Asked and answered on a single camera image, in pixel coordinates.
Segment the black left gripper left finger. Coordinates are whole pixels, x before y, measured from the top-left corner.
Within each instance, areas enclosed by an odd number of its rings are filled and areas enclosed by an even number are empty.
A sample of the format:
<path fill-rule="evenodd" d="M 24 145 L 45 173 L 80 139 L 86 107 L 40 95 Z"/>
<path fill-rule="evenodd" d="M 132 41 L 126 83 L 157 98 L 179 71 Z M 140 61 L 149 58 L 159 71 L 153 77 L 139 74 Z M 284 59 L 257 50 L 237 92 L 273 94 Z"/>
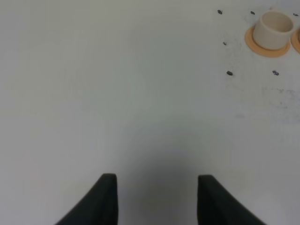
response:
<path fill-rule="evenodd" d="M 80 202 L 57 224 L 116 225 L 118 223 L 117 176 L 103 174 Z"/>

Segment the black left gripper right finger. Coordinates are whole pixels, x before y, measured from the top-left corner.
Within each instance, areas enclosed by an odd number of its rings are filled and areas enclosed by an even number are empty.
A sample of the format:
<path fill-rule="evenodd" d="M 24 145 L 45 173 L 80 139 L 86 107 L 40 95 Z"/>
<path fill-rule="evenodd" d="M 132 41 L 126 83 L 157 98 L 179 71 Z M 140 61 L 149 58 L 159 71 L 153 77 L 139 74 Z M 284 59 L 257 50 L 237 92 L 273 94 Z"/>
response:
<path fill-rule="evenodd" d="M 263 225 L 212 175 L 198 176 L 197 221 L 200 225 Z"/>

